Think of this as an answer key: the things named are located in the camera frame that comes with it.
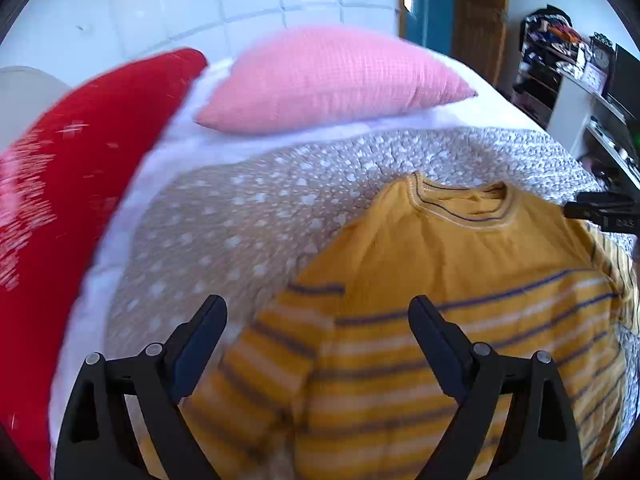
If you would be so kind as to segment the yellow striped knit sweater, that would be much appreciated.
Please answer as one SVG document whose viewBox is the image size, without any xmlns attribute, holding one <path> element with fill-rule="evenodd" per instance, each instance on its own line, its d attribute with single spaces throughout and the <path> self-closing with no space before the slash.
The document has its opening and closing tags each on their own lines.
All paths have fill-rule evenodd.
<svg viewBox="0 0 640 480">
<path fill-rule="evenodd" d="M 423 174 L 386 186 L 182 402 L 218 474 L 255 477 L 287 443 L 299 479 L 414 478 L 456 409 L 408 325 L 420 295 L 502 354 L 552 355 L 582 474 L 597 477 L 622 434 L 626 363 L 614 330 L 639 327 L 628 255 L 533 194 L 501 182 L 447 188 Z"/>
</svg>

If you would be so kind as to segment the pile of clothes on shelf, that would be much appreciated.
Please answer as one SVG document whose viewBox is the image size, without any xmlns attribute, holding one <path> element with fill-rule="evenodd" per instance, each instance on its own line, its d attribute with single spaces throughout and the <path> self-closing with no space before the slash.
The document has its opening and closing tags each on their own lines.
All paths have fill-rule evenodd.
<svg viewBox="0 0 640 480">
<path fill-rule="evenodd" d="M 612 72 L 612 41 L 600 32 L 581 34 L 564 11 L 550 4 L 522 19 L 518 41 L 522 62 L 547 73 L 582 80 L 593 76 L 606 84 Z"/>
</svg>

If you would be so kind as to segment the white shelf unit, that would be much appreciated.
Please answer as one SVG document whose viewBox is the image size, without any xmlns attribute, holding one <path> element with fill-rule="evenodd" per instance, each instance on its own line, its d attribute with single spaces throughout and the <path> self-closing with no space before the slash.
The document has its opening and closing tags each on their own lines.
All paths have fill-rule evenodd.
<svg viewBox="0 0 640 480">
<path fill-rule="evenodd" d="M 581 80 L 561 74 L 546 131 L 576 159 L 603 152 L 631 191 L 639 191 L 639 156 L 623 113 Z"/>
</svg>

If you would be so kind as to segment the beige heart-patterned bedspread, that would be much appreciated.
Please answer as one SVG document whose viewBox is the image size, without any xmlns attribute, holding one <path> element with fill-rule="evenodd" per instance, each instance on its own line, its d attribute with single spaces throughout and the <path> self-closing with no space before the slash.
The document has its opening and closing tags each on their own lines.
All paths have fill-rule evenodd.
<svg viewBox="0 0 640 480">
<path fill-rule="evenodd" d="M 423 174 L 447 188 L 505 183 L 559 206 L 596 181 L 548 134 L 461 128 L 393 130 L 273 151 L 232 166 L 176 177 L 153 200 L 134 237 L 105 335 L 110 356 L 131 356 L 188 320 L 209 295 L 228 304 L 228 325 L 203 378 L 256 315 L 386 186 Z M 637 415 L 627 341 L 622 434 Z M 278 447 L 249 479 L 299 479 L 293 448 Z"/>
</svg>

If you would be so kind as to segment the red patterned pillow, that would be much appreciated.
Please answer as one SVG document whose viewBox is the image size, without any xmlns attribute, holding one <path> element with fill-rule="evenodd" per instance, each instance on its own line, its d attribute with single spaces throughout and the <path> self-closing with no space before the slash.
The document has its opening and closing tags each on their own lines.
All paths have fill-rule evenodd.
<svg viewBox="0 0 640 480">
<path fill-rule="evenodd" d="M 51 384 L 70 310 L 144 155 L 206 69 L 183 48 L 68 92 L 1 156 L 1 474 L 50 472 Z"/>
</svg>

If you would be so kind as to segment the teal door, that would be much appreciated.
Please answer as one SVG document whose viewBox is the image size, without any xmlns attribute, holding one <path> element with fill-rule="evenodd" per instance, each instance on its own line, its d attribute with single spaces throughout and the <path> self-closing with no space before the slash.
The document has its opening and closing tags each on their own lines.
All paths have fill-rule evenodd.
<svg viewBox="0 0 640 480">
<path fill-rule="evenodd" d="M 451 53 L 454 0 L 402 0 L 404 37 L 442 54 Z"/>
</svg>

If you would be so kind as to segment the white fluffy blanket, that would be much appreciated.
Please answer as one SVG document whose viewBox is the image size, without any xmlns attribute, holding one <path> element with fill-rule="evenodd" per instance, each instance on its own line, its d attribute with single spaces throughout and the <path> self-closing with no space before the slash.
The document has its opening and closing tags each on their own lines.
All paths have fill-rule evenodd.
<svg viewBox="0 0 640 480">
<path fill-rule="evenodd" d="M 105 319 L 131 257 L 134 231 L 154 196 L 178 174 L 203 166 L 235 164 L 277 148 L 349 139 L 371 131 L 457 127 L 536 129 L 530 118 L 474 70 L 446 55 L 441 55 L 439 61 L 462 77 L 476 91 L 476 98 L 413 115 L 277 136 L 228 136 L 196 124 L 193 120 L 195 112 L 204 105 L 216 85 L 228 76 L 232 62 L 224 58 L 206 68 L 192 84 L 188 96 L 170 118 L 154 148 L 140 162 L 96 248 L 92 265 L 82 279 L 79 295 L 70 310 L 58 368 L 52 380 L 50 439 L 58 440 L 68 397 L 82 361 L 88 353 L 103 348 Z"/>
</svg>

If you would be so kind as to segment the pink pillow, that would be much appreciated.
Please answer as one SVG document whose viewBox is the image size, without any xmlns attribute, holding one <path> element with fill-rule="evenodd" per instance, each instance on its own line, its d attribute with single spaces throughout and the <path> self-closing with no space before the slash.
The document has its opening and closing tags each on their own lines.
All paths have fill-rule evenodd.
<svg viewBox="0 0 640 480">
<path fill-rule="evenodd" d="M 261 136 L 405 115 L 475 95 L 411 42 L 344 25 L 305 26 L 243 52 L 194 120 L 222 133 Z"/>
</svg>

